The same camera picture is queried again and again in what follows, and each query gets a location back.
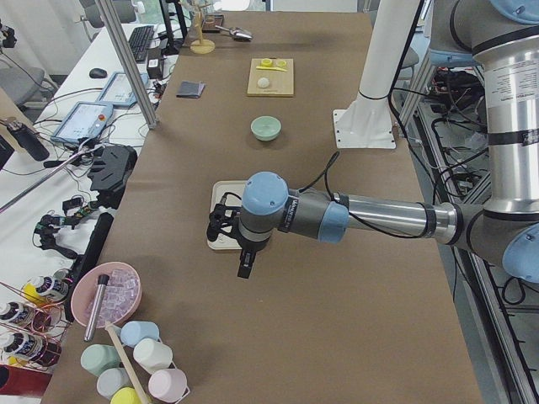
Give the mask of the bamboo cutting board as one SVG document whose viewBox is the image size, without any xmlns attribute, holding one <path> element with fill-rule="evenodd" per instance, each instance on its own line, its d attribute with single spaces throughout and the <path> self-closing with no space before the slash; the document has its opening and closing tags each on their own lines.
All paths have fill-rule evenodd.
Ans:
<svg viewBox="0 0 539 404">
<path fill-rule="evenodd" d="M 275 72 L 257 70 L 255 67 L 260 65 L 260 61 L 264 58 L 252 58 L 249 68 L 247 95 L 250 97 L 293 97 L 295 94 L 295 66 L 294 60 L 291 58 L 270 58 L 275 66 L 276 60 L 286 60 L 287 66 L 285 69 L 288 72 Z M 267 77 L 270 80 L 268 88 L 259 88 L 257 81 L 261 77 Z"/>
</svg>

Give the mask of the green cup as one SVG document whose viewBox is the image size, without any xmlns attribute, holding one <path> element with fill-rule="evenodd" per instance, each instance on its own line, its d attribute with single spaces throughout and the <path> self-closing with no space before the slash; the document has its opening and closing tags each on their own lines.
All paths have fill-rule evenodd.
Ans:
<svg viewBox="0 0 539 404">
<path fill-rule="evenodd" d="M 92 344 L 84 349 L 80 363 L 87 372 L 99 377 L 107 369 L 117 368 L 120 356 L 112 345 Z"/>
</svg>

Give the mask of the wooden mug tree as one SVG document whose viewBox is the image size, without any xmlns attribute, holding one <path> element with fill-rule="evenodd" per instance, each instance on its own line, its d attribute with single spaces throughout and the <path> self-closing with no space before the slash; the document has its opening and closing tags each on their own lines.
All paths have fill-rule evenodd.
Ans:
<svg viewBox="0 0 539 404">
<path fill-rule="evenodd" d="M 208 40 L 204 37 L 203 34 L 203 23 L 204 23 L 204 12 L 208 7 L 212 5 L 212 1 L 188 1 L 187 7 L 194 14 L 193 25 L 195 27 L 195 32 L 197 34 L 197 39 L 193 40 L 190 45 L 190 50 L 197 55 L 206 55 L 212 53 L 215 49 L 215 43 L 211 40 Z"/>
</svg>

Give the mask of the yellow plastic knife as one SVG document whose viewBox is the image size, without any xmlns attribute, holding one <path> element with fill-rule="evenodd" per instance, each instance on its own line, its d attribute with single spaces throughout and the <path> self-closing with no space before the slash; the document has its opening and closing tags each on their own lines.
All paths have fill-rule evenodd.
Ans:
<svg viewBox="0 0 539 404">
<path fill-rule="evenodd" d="M 278 67 L 278 66 L 262 66 L 262 65 L 257 65 L 255 68 L 256 68 L 257 70 L 264 70 L 264 71 L 288 72 L 288 70 L 285 69 L 284 67 Z"/>
</svg>

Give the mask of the yellow cup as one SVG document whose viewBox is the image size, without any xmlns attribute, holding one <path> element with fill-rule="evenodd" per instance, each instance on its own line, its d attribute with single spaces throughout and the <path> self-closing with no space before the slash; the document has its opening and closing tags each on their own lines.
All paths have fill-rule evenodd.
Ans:
<svg viewBox="0 0 539 404">
<path fill-rule="evenodd" d="M 110 404 L 141 404 L 141 400 L 133 387 L 123 387 L 111 397 Z"/>
</svg>

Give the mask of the black controller device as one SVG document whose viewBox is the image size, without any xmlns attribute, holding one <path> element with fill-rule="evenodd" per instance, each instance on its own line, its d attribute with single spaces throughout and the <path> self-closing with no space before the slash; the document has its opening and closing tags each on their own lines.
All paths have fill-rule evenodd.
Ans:
<svg viewBox="0 0 539 404">
<path fill-rule="evenodd" d="M 106 146 L 96 152 L 87 177 L 90 189 L 105 208 L 118 209 L 128 178 L 136 165 L 137 153 L 131 146 Z"/>
</svg>

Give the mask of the near teach pendant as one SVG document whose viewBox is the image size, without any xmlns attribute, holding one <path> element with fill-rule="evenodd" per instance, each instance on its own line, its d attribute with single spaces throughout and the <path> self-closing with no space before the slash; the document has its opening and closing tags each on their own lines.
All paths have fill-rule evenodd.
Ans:
<svg viewBox="0 0 539 404">
<path fill-rule="evenodd" d="M 51 141 L 79 145 L 81 141 L 94 139 L 104 130 L 114 112 L 108 102 L 78 102 L 55 129 Z"/>
</svg>

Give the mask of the black water bottle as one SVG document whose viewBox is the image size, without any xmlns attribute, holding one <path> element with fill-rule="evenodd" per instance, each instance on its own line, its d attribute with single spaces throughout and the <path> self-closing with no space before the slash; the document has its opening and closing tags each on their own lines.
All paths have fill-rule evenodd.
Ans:
<svg viewBox="0 0 539 404">
<path fill-rule="evenodd" d="M 42 162 L 50 156 L 50 153 L 39 141 L 36 132 L 31 130 L 26 124 L 15 118 L 1 120 L 1 124 L 7 128 L 8 133 L 34 160 Z"/>
</svg>

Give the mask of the white pillar mount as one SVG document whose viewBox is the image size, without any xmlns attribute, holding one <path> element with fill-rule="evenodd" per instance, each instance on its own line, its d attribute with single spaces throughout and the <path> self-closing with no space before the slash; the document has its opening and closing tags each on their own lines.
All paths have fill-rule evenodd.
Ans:
<svg viewBox="0 0 539 404">
<path fill-rule="evenodd" d="M 347 109 L 334 111 L 334 136 L 339 149 L 396 147 L 390 92 L 421 8 L 420 1 L 379 3 L 358 95 Z"/>
</svg>

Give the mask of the pink cup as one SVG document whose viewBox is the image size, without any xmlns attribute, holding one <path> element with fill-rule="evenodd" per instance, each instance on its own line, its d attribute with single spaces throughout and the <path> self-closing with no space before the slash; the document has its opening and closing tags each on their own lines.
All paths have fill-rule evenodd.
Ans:
<svg viewBox="0 0 539 404">
<path fill-rule="evenodd" d="M 186 374 L 181 369 L 160 369 L 150 377 L 148 389 L 158 400 L 176 402 L 188 389 Z"/>
</svg>

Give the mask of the black keyboard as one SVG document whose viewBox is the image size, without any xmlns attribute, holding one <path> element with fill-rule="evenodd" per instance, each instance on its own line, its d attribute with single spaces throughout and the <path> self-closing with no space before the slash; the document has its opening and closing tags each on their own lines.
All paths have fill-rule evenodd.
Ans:
<svg viewBox="0 0 539 404">
<path fill-rule="evenodd" d="M 143 63 L 146 60 L 153 34 L 154 27 L 152 25 L 136 27 L 131 32 L 128 44 L 136 63 Z"/>
</svg>

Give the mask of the grey cup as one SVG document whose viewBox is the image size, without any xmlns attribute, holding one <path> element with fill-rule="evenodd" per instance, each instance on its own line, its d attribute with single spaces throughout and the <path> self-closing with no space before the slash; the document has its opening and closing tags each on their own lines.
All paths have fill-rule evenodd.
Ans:
<svg viewBox="0 0 539 404">
<path fill-rule="evenodd" d="M 97 380 L 97 392 L 110 400 L 121 388 L 131 386 L 131 381 L 124 368 L 112 368 L 104 371 Z"/>
</svg>

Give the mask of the white cup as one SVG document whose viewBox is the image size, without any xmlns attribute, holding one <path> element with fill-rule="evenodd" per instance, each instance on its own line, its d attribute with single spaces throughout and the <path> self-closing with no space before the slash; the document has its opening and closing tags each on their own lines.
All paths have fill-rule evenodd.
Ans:
<svg viewBox="0 0 539 404">
<path fill-rule="evenodd" d="M 152 375 L 172 364 L 173 351 L 164 343 L 144 338 L 134 347 L 133 357 L 147 373 Z"/>
</svg>

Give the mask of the grey folded cloth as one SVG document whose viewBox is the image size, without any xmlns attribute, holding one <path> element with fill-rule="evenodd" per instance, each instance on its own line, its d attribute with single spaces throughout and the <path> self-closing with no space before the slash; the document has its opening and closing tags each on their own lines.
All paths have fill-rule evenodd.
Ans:
<svg viewBox="0 0 539 404">
<path fill-rule="evenodd" d="M 204 82 L 182 81 L 176 92 L 177 98 L 199 98 L 205 89 Z"/>
</svg>

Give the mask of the metal tube tool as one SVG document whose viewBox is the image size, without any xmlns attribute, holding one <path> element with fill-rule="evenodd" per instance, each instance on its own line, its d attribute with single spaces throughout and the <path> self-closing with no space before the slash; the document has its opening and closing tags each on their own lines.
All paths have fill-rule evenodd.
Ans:
<svg viewBox="0 0 539 404">
<path fill-rule="evenodd" d="M 85 328 L 83 335 L 83 341 L 89 343 L 92 341 L 95 334 L 95 330 L 99 321 L 99 314 L 101 311 L 102 303 L 104 300 L 105 291 L 109 283 L 109 276 L 107 274 L 101 274 L 98 277 L 97 289 L 93 300 L 92 309 L 89 314 L 88 324 Z"/>
</svg>

